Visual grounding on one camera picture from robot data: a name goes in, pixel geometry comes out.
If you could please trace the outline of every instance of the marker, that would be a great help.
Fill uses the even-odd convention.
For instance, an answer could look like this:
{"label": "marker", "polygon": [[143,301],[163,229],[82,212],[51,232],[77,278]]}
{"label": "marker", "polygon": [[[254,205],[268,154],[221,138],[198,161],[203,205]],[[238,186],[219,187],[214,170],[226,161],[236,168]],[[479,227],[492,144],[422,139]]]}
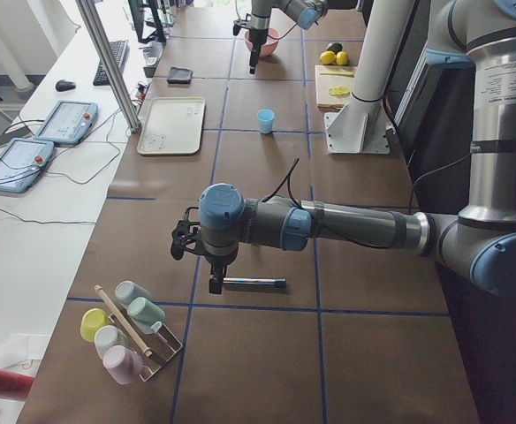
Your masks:
{"label": "marker", "polygon": [[231,285],[258,285],[261,287],[276,287],[277,289],[284,289],[286,287],[285,278],[238,278],[226,277],[223,280],[224,284]]}

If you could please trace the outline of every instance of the keyboard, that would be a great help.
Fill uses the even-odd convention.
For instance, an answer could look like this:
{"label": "keyboard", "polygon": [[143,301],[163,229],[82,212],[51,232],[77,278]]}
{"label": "keyboard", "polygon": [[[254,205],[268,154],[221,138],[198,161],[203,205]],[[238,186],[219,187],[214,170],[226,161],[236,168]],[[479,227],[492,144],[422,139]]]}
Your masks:
{"label": "keyboard", "polygon": [[[113,52],[113,56],[117,61],[118,69],[123,69],[123,66],[126,62],[126,56],[128,52],[128,40],[117,40],[115,42],[109,42],[110,49]],[[99,61],[99,65],[97,66],[97,72],[95,73],[95,77],[93,79],[94,86],[108,86],[109,78],[107,77],[107,72],[105,71],[104,66]]]}

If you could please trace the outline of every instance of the lemon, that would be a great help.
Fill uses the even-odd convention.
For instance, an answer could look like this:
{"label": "lemon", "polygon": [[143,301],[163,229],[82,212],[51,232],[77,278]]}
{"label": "lemon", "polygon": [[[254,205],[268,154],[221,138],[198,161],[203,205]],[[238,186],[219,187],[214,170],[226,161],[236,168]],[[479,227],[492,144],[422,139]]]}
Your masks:
{"label": "lemon", "polygon": [[336,97],[338,97],[340,95],[349,95],[350,90],[344,86],[331,87],[331,88],[329,88],[329,94],[334,95]]}
{"label": "lemon", "polygon": [[334,51],[324,51],[319,56],[319,60],[322,64],[333,64],[335,62],[335,59],[337,58],[337,55],[335,55]]}
{"label": "lemon", "polygon": [[348,64],[348,53],[346,53],[344,50],[339,51],[335,59],[338,65],[345,66]]}

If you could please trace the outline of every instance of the white desk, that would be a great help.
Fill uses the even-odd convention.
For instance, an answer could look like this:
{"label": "white desk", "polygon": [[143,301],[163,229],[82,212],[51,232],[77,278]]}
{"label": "white desk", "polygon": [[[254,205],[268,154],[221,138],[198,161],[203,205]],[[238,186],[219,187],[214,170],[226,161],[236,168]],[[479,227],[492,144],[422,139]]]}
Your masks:
{"label": "white desk", "polygon": [[[146,82],[135,34],[125,22],[121,2],[105,1],[98,5],[98,10],[110,41],[130,40],[123,77],[132,92],[137,82]],[[44,119],[61,99],[90,101],[99,105],[97,127],[118,109],[109,86],[92,85],[98,62],[87,29],[82,27],[36,88],[20,112],[20,118]],[[75,81],[76,89],[58,93],[54,86],[60,79]],[[122,114],[116,115],[112,131],[110,128],[111,120],[76,148],[60,155],[48,169],[79,181],[87,180],[117,153],[106,142],[108,137],[120,148],[121,154],[90,183],[77,185],[62,176],[43,174],[27,193],[0,194],[0,208],[26,219],[95,222],[128,140]],[[13,335],[51,334],[93,228],[93,225],[81,224],[22,223],[0,212],[0,346]],[[14,363],[9,362],[13,355],[9,349],[20,349],[20,346],[0,349],[0,367]],[[27,372],[35,371],[33,367]],[[21,407],[20,402],[0,400],[0,422],[14,422]]]}

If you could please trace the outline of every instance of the metal mug holder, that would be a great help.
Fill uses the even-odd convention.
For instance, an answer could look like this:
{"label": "metal mug holder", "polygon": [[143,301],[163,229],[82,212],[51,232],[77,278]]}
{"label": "metal mug holder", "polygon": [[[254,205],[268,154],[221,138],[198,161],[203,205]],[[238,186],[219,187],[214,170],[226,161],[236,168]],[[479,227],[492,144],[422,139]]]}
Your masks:
{"label": "metal mug holder", "polygon": [[142,367],[142,372],[139,375],[143,382],[147,382],[160,370],[166,367],[173,359],[173,357],[175,357],[179,351],[183,349],[182,343],[178,340],[177,337],[174,336],[170,329],[168,329],[168,327],[166,327],[163,322],[156,322],[152,326],[152,330],[154,331],[156,340],[162,344],[162,347],[165,350],[165,354],[156,352],[156,350],[148,346],[148,344],[142,339],[136,329],[134,329],[132,324],[125,316],[126,312],[121,312],[115,302],[113,302],[107,292],[100,285],[95,286],[95,292],[97,293],[97,296],[101,298],[105,306],[110,310],[110,321],[124,330],[138,346],[142,355],[150,360],[152,367],[144,364],[144,367]]}

